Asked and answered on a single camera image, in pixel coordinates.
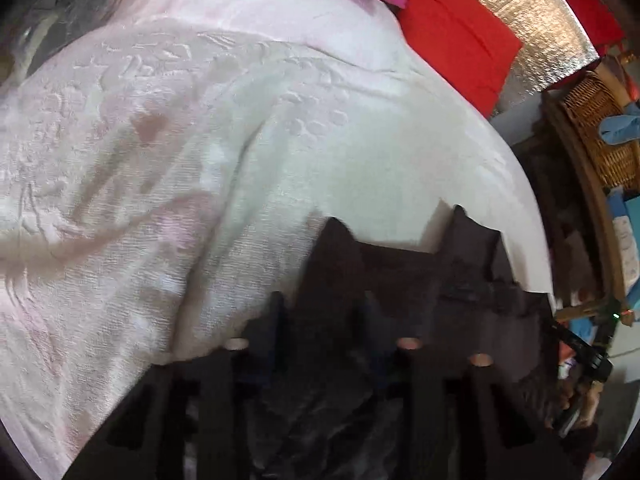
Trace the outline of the right hand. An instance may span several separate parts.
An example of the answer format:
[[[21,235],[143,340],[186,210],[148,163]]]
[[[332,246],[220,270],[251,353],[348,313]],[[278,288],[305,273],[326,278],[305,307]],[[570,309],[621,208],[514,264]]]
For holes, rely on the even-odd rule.
[[[572,382],[568,378],[561,379],[556,387],[552,412],[547,418],[546,426],[548,428],[558,426],[556,420],[566,411],[570,412],[568,418],[574,422],[572,429],[585,429],[592,426],[603,387],[603,382],[587,384]]]

